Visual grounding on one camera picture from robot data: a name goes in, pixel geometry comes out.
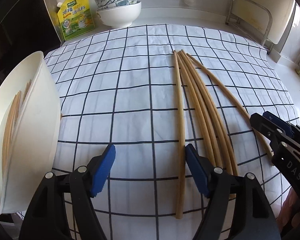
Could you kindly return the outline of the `person's right hand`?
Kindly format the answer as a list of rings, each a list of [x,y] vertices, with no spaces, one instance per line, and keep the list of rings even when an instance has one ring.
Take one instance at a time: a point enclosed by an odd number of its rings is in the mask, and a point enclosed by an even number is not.
[[[291,187],[276,219],[281,238],[285,237],[285,235],[300,224],[300,213],[298,213],[299,207],[300,200],[294,189]]]

